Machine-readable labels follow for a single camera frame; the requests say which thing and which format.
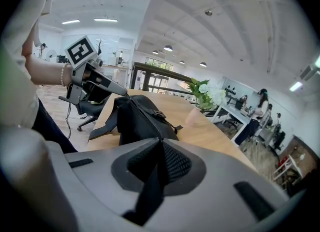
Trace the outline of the black office chair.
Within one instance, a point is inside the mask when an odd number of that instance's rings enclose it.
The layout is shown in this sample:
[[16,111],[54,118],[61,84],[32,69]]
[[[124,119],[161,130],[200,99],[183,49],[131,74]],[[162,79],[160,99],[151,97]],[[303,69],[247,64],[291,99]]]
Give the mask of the black office chair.
[[90,116],[89,119],[87,119],[85,122],[78,125],[78,127],[77,127],[78,131],[82,131],[83,126],[85,126],[89,123],[92,123],[98,119],[107,100],[108,99],[106,98],[100,103],[91,103],[89,101],[81,101],[79,104],[77,104],[75,106],[77,108],[79,115],[86,114],[86,116],[82,116],[82,117],[80,117],[80,119],[85,119],[86,117]]

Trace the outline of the wooden table with white legs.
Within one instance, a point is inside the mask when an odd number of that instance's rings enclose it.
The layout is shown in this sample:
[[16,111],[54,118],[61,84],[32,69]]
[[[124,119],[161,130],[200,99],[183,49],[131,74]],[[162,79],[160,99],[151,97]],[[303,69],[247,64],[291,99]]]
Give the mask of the wooden table with white legs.
[[[227,154],[246,164],[255,172],[258,172],[249,159],[241,152],[241,150],[239,150],[239,148],[237,148],[233,142],[208,119],[197,123],[193,127],[185,125],[185,119],[193,109],[193,106],[187,100],[183,99],[182,97],[133,89],[129,89],[128,94],[131,96],[147,96],[156,105],[156,107],[164,113],[167,121],[174,126],[182,125],[183,128],[179,130],[177,134],[180,141]],[[95,124],[94,129],[105,125],[105,121],[108,119],[113,109],[114,99],[118,97],[120,96],[111,94]],[[94,151],[116,147],[119,145],[119,141],[120,134],[115,128],[110,134],[89,140],[86,150]]]

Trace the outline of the white flowers with green leaves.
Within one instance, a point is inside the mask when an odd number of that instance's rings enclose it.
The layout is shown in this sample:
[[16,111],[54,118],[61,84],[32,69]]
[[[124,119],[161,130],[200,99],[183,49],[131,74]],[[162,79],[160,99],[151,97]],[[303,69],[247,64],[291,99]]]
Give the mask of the white flowers with green leaves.
[[226,91],[219,89],[217,86],[210,85],[209,80],[198,81],[194,78],[191,82],[186,83],[189,90],[196,98],[196,108],[207,111],[214,110],[220,105],[226,105]]

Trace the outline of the pink vase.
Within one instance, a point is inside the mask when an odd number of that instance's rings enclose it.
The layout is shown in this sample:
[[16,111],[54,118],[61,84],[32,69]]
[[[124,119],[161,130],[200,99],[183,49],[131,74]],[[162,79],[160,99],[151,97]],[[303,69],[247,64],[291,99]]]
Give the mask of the pink vase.
[[196,106],[187,115],[184,124],[189,127],[195,126],[197,123],[207,120],[206,116],[201,113],[201,110]]

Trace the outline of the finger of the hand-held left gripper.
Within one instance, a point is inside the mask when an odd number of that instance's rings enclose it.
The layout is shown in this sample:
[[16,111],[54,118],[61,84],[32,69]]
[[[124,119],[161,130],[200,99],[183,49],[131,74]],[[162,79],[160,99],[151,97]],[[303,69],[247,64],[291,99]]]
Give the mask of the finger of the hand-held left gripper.
[[101,89],[100,87],[92,83],[85,84],[83,87],[83,91],[85,92],[84,100],[93,101],[97,103],[104,101],[111,95],[110,92]]
[[120,96],[126,96],[128,91],[112,79],[100,73],[95,68],[88,67],[84,70],[84,81],[97,86],[98,88]]

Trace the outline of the person's left forearm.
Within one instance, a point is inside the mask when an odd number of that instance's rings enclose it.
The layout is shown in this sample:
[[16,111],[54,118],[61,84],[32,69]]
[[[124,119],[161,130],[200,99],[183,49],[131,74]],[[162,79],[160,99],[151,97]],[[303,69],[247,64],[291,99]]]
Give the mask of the person's left forearm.
[[36,85],[68,86],[72,82],[72,66],[62,63],[50,63],[32,54],[33,36],[31,31],[22,46],[22,55],[26,58],[25,67]]

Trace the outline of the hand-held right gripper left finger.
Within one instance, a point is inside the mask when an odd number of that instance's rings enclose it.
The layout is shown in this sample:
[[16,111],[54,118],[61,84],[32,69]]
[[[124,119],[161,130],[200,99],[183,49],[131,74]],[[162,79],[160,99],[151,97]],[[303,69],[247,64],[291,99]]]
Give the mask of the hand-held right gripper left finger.
[[138,196],[124,190],[112,176],[112,163],[137,147],[157,142],[146,139],[109,149],[64,154],[57,143],[46,146],[59,185],[69,201],[78,232],[163,232],[159,224],[140,227],[122,217]]

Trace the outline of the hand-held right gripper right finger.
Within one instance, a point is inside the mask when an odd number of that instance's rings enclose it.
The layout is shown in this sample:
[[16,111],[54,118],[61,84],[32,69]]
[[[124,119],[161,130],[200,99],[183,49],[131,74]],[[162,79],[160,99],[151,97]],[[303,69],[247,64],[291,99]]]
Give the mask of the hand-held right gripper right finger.
[[248,183],[275,211],[289,200],[277,184],[232,156],[171,139],[166,142],[200,157],[205,163],[206,175],[188,194],[165,197],[162,205],[145,224],[148,231],[247,230],[258,223],[258,219],[236,190],[236,183]]

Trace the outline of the black duffel bag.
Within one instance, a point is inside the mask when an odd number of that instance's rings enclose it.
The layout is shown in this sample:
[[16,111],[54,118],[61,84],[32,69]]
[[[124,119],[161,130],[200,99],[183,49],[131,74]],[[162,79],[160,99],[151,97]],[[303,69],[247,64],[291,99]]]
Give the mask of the black duffel bag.
[[105,125],[91,132],[93,140],[117,128],[120,145],[144,139],[155,143],[128,158],[121,158],[112,168],[114,178],[127,190],[143,184],[135,208],[123,217],[143,226],[164,200],[165,186],[185,176],[191,162],[184,154],[164,144],[164,139],[177,140],[177,128],[166,120],[154,103],[144,95],[126,95],[114,100],[113,109]]

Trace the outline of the person's grey shirt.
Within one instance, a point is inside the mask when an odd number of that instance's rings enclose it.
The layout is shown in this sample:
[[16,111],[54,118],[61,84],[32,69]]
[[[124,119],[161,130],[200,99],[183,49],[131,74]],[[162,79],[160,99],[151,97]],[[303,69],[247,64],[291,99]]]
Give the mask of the person's grey shirt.
[[0,37],[0,124],[31,128],[35,122],[39,102],[36,87],[22,55],[23,44],[34,28],[36,46],[39,39],[39,19],[49,14],[52,0],[21,0]]

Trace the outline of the white side table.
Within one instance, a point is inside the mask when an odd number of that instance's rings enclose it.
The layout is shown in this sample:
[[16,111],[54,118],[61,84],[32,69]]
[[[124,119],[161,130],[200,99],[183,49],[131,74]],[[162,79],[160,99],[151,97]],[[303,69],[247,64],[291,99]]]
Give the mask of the white side table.
[[272,181],[281,183],[282,186],[285,186],[288,183],[293,183],[293,185],[295,185],[302,179],[302,172],[291,155],[288,155],[272,173]]

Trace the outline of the person's black trousers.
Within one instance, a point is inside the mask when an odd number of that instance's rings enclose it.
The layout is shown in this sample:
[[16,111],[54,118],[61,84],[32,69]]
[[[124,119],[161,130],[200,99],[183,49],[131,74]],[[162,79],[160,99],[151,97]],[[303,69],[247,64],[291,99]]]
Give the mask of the person's black trousers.
[[45,140],[58,143],[64,154],[76,153],[77,150],[60,130],[40,99],[38,99],[38,103],[38,112],[32,129],[39,132]]

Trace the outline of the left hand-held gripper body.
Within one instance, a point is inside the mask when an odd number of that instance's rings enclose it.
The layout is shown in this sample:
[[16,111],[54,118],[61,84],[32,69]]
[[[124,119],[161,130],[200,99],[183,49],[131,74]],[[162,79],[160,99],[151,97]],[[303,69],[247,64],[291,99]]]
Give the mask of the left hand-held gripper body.
[[72,66],[71,83],[67,87],[66,97],[60,96],[59,99],[78,105],[88,98],[93,86],[101,81],[99,69],[103,62],[86,35],[66,48],[65,53]]

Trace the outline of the black metal railing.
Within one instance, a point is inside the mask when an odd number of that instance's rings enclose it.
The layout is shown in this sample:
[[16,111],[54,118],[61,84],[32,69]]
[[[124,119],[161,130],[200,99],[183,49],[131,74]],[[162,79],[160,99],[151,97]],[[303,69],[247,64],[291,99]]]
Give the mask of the black metal railing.
[[164,91],[171,91],[171,92],[178,92],[178,93],[192,95],[190,91],[166,88],[161,86],[152,86],[149,84],[149,80],[152,74],[157,74],[157,75],[160,75],[161,77],[176,79],[185,83],[192,83],[192,79],[190,77],[184,76],[182,74],[179,74],[173,71],[148,65],[145,63],[140,63],[140,62],[133,63],[132,70],[131,70],[130,89],[135,88],[137,74],[139,70],[145,72],[145,76],[142,84],[142,91],[149,91],[149,88],[155,88],[155,89],[160,89]]

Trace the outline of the white desk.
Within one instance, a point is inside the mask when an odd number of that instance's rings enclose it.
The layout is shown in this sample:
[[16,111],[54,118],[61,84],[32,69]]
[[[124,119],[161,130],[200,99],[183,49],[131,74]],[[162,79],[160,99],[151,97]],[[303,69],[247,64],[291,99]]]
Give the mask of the white desk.
[[216,117],[218,116],[218,114],[220,113],[221,110],[225,110],[227,112],[228,115],[232,115],[234,116],[236,119],[238,119],[243,125],[238,129],[238,132],[233,136],[233,138],[231,139],[232,141],[234,141],[236,139],[236,137],[239,136],[239,134],[244,130],[244,128],[246,127],[246,125],[250,122],[250,118],[248,116],[245,116],[244,114],[241,113],[240,110],[237,110],[236,108],[233,108],[229,105],[220,105],[217,109],[217,111],[215,112],[214,116],[213,116],[213,122],[215,121]]

